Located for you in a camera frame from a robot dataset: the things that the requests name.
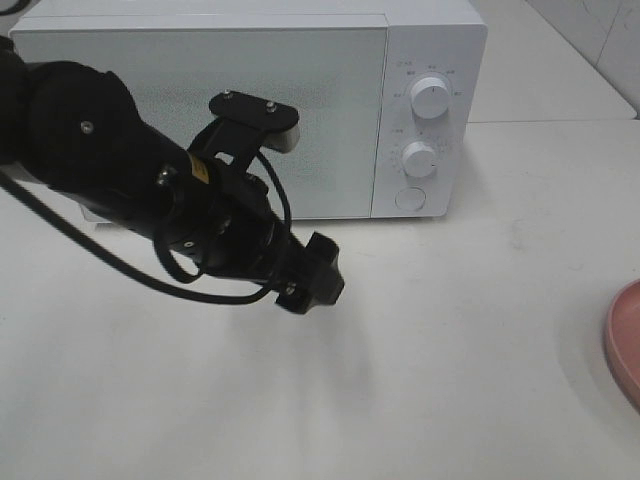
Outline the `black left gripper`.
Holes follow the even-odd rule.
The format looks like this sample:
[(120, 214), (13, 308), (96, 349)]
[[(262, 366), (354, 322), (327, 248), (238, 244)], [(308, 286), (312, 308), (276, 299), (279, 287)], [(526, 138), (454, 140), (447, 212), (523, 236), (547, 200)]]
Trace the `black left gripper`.
[(188, 284), (204, 275), (277, 286), (276, 304), (304, 315), (343, 291), (339, 247), (314, 232), (305, 247), (291, 218), (272, 210), (258, 177), (220, 159), (164, 163), (159, 190), (169, 199), (159, 221), (159, 261)]

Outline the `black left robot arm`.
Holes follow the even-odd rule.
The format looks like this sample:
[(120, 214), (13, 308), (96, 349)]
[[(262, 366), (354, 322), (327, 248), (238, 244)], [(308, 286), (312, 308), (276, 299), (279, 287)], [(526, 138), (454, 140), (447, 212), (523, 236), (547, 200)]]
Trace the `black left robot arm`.
[[(176, 298), (248, 305), (275, 293), (294, 314), (339, 299), (337, 244), (301, 243), (265, 151), (297, 143), (298, 111), (239, 91), (209, 103), (212, 122), (181, 147), (140, 116), (113, 72), (72, 61), (28, 63), (1, 41), (1, 186), (77, 245), (124, 276)], [(265, 178), (249, 168), (260, 162)], [(168, 274), (126, 263), (26, 190), (40, 183), (146, 239)]]

